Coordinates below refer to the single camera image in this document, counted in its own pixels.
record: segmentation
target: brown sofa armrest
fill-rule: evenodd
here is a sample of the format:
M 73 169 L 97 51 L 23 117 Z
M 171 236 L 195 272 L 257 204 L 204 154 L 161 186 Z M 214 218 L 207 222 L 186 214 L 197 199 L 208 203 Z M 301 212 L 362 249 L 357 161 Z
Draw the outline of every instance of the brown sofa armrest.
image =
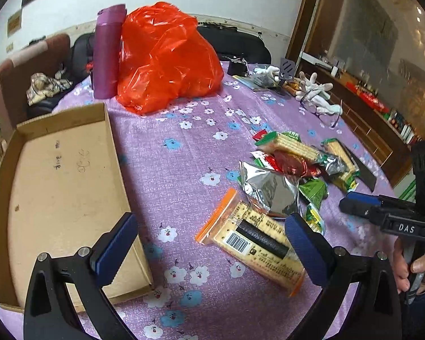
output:
M 0 128 L 7 141 L 17 124 L 27 120 L 26 91 L 32 74 L 53 77 L 68 58 L 69 49 L 69 36 L 58 34 L 25 47 L 0 63 Z

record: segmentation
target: wooden cabinet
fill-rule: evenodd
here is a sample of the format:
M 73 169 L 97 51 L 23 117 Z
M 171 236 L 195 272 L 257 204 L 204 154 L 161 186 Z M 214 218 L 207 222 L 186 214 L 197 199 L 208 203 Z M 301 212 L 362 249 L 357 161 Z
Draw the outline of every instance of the wooden cabinet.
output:
M 316 72 L 319 83 L 333 84 L 331 102 L 340 104 L 343 101 L 343 121 L 379 163 L 391 185 L 395 185 L 404 176 L 404 169 L 411 164 L 411 152 L 400 135 L 379 113 L 323 69 L 301 60 L 298 72 L 301 70 L 308 77 Z

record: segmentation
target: red snack wrapper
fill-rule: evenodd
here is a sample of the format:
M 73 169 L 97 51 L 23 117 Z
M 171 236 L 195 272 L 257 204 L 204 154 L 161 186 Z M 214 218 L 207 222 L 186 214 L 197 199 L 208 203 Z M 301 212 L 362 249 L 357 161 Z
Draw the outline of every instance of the red snack wrapper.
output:
M 308 166 L 300 156 L 282 151 L 274 151 L 274 158 L 283 173 L 296 175 L 300 178 L 317 177 L 321 170 L 315 166 Z
M 275 171 L 279 171 L 281 173 L 283 172 L 277 164 L 277 161 L 275 161 L 275 158 L 272 157 L 270 154 L 267 154 L 265 156 L 265 161 L 268 162 L 268 164 L 270 164 Z
M 255 141 L 261 141 L 261 139 L 268 134 L 266 130 L 260 130 L 258 133 L 256 133 L 252 138 L 255 139 Z

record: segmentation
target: red plastic bag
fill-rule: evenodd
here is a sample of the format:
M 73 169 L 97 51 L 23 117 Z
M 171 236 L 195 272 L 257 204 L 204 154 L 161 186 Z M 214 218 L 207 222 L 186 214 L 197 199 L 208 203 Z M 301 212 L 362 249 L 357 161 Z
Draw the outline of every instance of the red plastic bag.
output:
M 122 29 L 118 102 L 136 114 L 167 107 L 178 97 L 202 97 L 219 89 L 223 69 L 197 20 L 159 2 L 130 13 Z

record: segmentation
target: screw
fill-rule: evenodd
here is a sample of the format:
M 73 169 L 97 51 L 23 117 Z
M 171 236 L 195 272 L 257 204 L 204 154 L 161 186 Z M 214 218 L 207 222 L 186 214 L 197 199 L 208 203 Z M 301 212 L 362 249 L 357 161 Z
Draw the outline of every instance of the screw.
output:
M 343 256 L 346 254 L 346 249 L 345 249 L 345 248 L 343 248 L 342 246 L 336 246 L 336 247 L 333 249 L 333 252 L 334 252 L 337 256 L 339 256 L 339 257 L 343 257 Z
M 81 257 L 85 257 L 88 256 L 88 253 L 90 253 L 90 249 L 87 246 L 84 246 L 82 248 L 79 249 L 79 251 L 77 252 Z
M 385 261 L 385 260 L 387 259 L 387 254 L 386 254 L 386 253 L 384 253 L 384 252 L 381 252 L 381 251 L 379 251 L 379 252 L 377 253 L 377 256 L 378 256 L 378 258 L 379 258 L 381 261 Z
M 47 258 L 47 253 L 43 252 L 38 256 L 38 261 L 42 262 Z

